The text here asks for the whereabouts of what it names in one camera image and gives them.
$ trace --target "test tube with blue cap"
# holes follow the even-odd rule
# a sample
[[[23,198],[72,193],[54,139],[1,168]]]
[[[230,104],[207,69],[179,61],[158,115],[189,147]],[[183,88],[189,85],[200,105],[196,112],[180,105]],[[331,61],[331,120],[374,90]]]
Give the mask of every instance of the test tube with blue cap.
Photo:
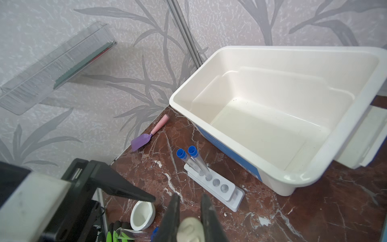
[[[205,175],[205,179],[207,181],[211,181],[212,180],[212,174],[210,173],[210,171],[208,170],[207,168],[207,165],[205,164],[204,160],[202,159],[202,157],[200,156],[199,152],[197,151],[196,147],[195,146],[190,146],[188,148],[188,153],[190,154],[191,158],[198,164],[198,166],[200,167],[200,169],[203,171],[204,175]]]
[[[182,159],[187,165],[194,169],[200,176],[203,176],[204,173],[199,168],[199,166],[194,162],[183,149],[178,149],[176,152],[178,158]]]

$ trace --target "small shovel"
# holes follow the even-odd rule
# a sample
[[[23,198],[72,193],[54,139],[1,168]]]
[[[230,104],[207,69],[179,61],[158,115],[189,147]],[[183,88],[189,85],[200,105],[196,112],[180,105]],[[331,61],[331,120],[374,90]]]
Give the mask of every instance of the small shovel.
[[[139,137],[132,140],[130,143],[132,144],[132,151],[136,151],[139,148],[141,148],[143,145],[146,145],[149,140],[151,140],[151,137],[159,131],[159,129],[169,120],[169,116],[165,114],[161,120],[156,124],[154,129],[152,129],[150,134],[142,134]]]

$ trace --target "blue sticker on basin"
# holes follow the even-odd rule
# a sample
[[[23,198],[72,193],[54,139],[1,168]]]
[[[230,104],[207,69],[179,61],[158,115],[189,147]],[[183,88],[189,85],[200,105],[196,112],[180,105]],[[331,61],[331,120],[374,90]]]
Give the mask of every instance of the blue sticker on basin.
[[[250,164],[247,160],[240,157],[238,154],[236,154],[234,151],[229,149],[227,146],[225,146],[222,142],[212,137],[209,133],[204,131],[202,128],[196,125],[200,133],[213,145],[215,145],[219,150],[221,150],[224,154],[226,154],[228,157],[233,159],[236,163],[238,163],[241,167],[243,167],[245,170],[247,170],[250,174],[255,176],[258,180],[262,181],[261,176],[259,175],[259,172],[255,166]]]

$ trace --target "wallpaper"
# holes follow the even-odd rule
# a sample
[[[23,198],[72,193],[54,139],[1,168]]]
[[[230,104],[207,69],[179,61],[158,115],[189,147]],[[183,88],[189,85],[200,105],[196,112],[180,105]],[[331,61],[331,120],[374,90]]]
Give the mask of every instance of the wallpaper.
[[[95,21],[118,44],[18,116],[0,108],[0,160],[61,177],[111,163],[195,71],[162,0],[0,1],[0,85]]]
[[[205,60],[227,45],[387,48],[386,0],[178,0]]]

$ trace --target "pink handle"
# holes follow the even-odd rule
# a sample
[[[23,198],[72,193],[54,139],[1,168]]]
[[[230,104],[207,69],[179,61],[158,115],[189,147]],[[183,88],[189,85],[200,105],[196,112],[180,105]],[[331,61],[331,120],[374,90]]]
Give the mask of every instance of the pink handle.
[[[161,120],[156,124],[156,127],[154,127],[151,131],[151,134],[154,135],[157,131],[159,131],[159,129],[165,125],[165,123],[169,120],[169,116],[167,114],[165,114]]]

